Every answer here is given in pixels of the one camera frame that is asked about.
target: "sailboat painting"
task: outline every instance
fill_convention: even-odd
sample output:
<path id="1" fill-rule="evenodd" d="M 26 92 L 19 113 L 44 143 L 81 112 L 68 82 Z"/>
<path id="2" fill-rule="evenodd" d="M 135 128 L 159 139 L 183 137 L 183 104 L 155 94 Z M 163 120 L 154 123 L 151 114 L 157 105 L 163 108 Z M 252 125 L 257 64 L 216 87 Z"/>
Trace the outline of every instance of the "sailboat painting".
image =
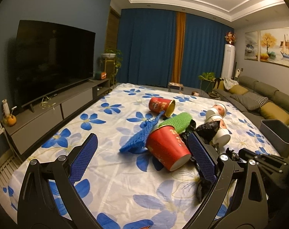
<path id="1" fill-rule="evenodd" d="M 289 27 L 260 31 L 260 61 L 289 67 Z"/>
<path id="2" fill-rule="evenodd" d="M 245 33 L 244 59 L 258 61 L 258 35 L 258 31 Z"/>

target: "gray storage bin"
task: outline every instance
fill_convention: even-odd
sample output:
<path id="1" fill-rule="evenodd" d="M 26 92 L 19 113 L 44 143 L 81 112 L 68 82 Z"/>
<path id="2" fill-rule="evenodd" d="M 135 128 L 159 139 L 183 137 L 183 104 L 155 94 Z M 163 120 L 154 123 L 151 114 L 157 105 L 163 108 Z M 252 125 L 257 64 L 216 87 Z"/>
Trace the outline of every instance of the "gray storage bin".
<path id="1" fill-rule="evenodd" d="M 289 127 L 279 120 L 262 120 L 260 132 L 271 142 L 280 156 L 289 155 Z"/>

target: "air conditioner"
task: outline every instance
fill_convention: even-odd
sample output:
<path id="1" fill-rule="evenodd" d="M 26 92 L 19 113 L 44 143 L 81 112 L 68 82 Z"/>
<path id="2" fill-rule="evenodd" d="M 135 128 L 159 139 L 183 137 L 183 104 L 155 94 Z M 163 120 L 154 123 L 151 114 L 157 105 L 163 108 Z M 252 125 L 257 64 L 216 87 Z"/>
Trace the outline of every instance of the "air conditioner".
<path id="1" fill-rule="evenodd" d="M 235 52 L 236 48 L 233 45 L 225 45 L 221 78 L 232 78 L 235 63 Z"/>

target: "blue gripper pad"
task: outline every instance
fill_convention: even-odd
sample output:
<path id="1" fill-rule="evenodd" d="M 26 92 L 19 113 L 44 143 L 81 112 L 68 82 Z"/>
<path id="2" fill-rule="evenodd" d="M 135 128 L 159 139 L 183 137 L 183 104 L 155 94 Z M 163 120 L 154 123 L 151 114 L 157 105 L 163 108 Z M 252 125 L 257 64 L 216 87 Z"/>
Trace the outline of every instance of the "blue gripper pad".
<path id="1" fill-rule="evenodd" d="M 70 165 L 69 181 L 72 185 L 74 185 L 75 182 L 81 180 L 97 148 L 97 135 L 91 133 L 86 139 L 82 150 L 79 152 L 73 163 Z"/>
<path id="2" fill-rule="evenodd" d="M 188 146 L 205 179 L 211 181 L 211 183 L 214 184 L 217 180 L 215 173 L 216 165 L 211 160 L 202 143 L 194 133 L 189 134 Z"/>

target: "orange curtain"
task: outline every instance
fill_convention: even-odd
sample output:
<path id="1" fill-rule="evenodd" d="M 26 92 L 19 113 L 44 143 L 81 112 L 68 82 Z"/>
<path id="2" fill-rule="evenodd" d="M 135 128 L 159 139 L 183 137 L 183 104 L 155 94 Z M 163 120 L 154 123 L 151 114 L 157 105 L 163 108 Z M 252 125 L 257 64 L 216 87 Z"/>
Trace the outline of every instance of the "orange curtain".
<path id="1" fill-rule="evenodd" d="M 176 42 L 171 82 L 180 83 L 184 40 L 185 40 L 186 13 L 176 12 Z"/>

